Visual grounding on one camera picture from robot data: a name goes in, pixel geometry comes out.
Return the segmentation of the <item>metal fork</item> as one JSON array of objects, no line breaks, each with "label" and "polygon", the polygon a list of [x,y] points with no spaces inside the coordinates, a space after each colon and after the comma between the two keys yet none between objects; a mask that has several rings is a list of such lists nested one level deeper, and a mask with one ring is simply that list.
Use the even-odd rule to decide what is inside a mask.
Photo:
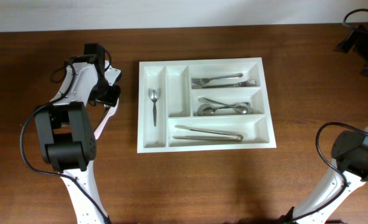
[{"label": "metal fork", "polygon": [[220,79],[233,79],[233,78],[241,78],[243,77],[243,73],[234,73],[231,75],[223,75],[212,78],[191,78],[191,83],[194,85],[204,86],[211,82],[212,80],[220,80]]}]

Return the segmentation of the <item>large metal spoon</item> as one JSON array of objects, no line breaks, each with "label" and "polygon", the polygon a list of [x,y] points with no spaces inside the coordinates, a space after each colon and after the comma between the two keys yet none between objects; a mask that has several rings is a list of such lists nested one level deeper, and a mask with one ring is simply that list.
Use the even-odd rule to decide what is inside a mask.
[{"label": "large metal spoon", "polygon": [[237,114],[252,114],[253,108],[246,104],[246,103],[237,103],[233,106],[213,106],[209,103],[204,103],[200,105],[200,107],[197,110],[198,116],[211,116],[216,115],[216,112],[218,110],[224,110],[224,109],[231,109],[234,110]]}]

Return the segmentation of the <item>metal fork crosswise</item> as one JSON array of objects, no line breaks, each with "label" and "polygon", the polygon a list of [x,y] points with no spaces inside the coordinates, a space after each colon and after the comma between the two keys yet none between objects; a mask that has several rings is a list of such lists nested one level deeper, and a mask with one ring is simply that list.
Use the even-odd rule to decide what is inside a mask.
[{"label": "metal fork crosswise", "polygon": [[202,88],[231,88],[231,87],[250,87],[250,86],[257,86],[257,81],[247,80],[244,82],[224,84],[224,85],[208,85],[208,86],[205,85],[202,86]]}]

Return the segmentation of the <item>metal tongs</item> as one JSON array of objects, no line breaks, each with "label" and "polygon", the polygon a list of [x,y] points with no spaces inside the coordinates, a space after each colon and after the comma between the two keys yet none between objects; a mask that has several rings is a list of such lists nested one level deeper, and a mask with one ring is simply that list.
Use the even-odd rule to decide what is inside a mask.
[{"label": "metal tongs", "polygon": [[176,126],[177,129],[184,129],[196,133],[208,134],[208,136],[173,136],[174,139],[179,140],[195,140],[195,141],[233,141],[242,142],[244,136],[237,133],[218,131],[211,129],[201,129],[201,128],[190,128],[187,126]]}]

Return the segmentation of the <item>metal spoon bowl down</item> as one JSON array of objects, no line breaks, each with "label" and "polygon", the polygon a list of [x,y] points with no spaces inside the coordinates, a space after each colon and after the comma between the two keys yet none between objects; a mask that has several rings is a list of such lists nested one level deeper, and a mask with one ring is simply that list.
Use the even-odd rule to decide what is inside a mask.
[{"label": "metal spoon bowl down", "polygon": [[223,109],[233,109],[237,114],[252,114],[253,108],[249,103],[226,104],[208,98],[199,98],[202,103],[197,109],[198,116],[214,115],[216,111]]}]

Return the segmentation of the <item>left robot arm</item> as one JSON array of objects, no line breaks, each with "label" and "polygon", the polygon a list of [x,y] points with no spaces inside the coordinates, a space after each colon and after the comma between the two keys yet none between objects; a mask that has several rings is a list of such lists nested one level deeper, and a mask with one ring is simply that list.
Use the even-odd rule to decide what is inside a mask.
[{"label": "left robot arm", "polygon": [[78,223],[109,223],[95,182],[97,139],[118,108],[121,71],[111,66],[100,44],[85,44],[82,55],[65,61],[58,93],[38,106],[35,121],[49,175],[65,184]]}]

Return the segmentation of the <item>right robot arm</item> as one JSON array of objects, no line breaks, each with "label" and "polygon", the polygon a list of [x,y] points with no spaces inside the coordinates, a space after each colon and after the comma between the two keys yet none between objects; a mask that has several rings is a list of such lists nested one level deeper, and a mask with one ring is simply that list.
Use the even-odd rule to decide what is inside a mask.
[{"label": "right robot arm", "polygon": [[[361,73],[368,77],[368,29],[358,25],[350,30],[335,51],[357,52],[366,62]],[[326,223],[351,193],[368,182],[368,127],[361,130],[340,122],[335,126],[344,131],[333,144],[331,161],[321,157],[328,171],[307,199],[280,217],[280,223]]]}]

